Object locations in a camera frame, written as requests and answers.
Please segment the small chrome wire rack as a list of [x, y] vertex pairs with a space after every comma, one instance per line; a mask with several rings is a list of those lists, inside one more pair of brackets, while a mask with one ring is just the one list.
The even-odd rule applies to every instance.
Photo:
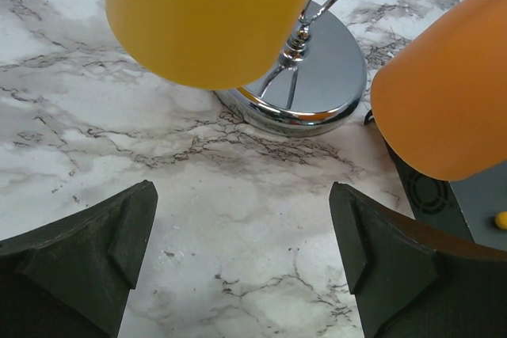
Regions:
[[364, 94], [368, 71], [353, 34], [330, 12], [338, 0], [308, 0], [272, 69], [216, 96], [247, 123], [307, 137], [336, 128]]

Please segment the yellow plastic cup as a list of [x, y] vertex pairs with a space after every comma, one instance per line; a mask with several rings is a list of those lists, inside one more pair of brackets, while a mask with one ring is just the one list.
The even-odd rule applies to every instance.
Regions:
[[149, 71], [219, 90], [272, 67], [307, 1], [105, 0], [105, 12], [120, 45]]

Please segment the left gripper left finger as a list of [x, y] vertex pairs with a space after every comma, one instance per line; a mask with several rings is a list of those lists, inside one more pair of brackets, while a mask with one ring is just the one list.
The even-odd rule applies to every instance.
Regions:
[[3, 337], [116, 337], [139, 278], [158, 193], [144, 180], [1, 242]]

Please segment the orange plastic goblet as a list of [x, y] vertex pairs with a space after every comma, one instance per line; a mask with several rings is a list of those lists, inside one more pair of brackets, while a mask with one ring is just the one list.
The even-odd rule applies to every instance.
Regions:
[[438, 180], [506, 159], [506, 0], [463, 0], [375, 75], [372, 113], [389, 147]]

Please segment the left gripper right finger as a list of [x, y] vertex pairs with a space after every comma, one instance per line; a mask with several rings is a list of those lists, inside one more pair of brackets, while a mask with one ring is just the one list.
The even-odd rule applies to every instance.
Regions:
[[334, 183], [330, 213], [366, 337], [504, 337], [506, 253]]

